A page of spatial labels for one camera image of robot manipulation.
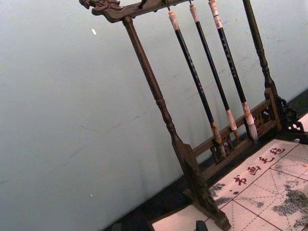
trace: wooden brush rack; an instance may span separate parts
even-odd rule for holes
[[[177,5],[185,1],[187,0],[168,0],[168,4]],[[133,25],[134,17],[149,12],[156,12],[159,9],[168,7],[167,2],[164,0],[142,0],[140,3],[128,6],[120,6],[120,2],[116,0],[79,0],[79,2],[87,9],[92,6],[92,13],[94,15],[103,15],[111,23],[119,21],[123,22],[143,69],[144,75],[148,81],[153,97],[171,135],[172,146],[179,160],[184,176],[189,183],[188,194],[193,197],[197,207],[202,210],[206,216],[211,217],[222,230],[228,230],[231,227],[228,218],[222,211],[219,211],[214,199],[210,196],[206,180],[223,169],[236,157],[240,156],[243,150],[247,150],[254,145],[255,142],[249,137],[248,125],[246,124],[245,117],[242,116],[236,121],[238,128],[240,126],[245,126],[247,131],[247,138],[241,140],[240,143],[231,140],[230,134],[232,133],[232,130],[229,126],[220,131],[220,135],[226,147],[225,158],[219,153],[217,144],[213,137],[204,141],[195,148],[192,148],[189,144],[183,143],[176,132],[162,92]],[[265,100],[251,110],[255,119],[258,136],[262,137],[270,130],[275,129],[280,133],[281,137],[286,140],[300,139],[301,143],[308,144],[308,133],[304,132],[303,125],[298,122],[297,113],[288,106],[284,99],[278,96],[275,83],[270,77],[267,60],[265,58],[261,37],[252,7],[249,0],[243,0],[243,3],[265,78]],[[201,172],[196,157],[207,150],[212,152],[216,164],[213,168]]]

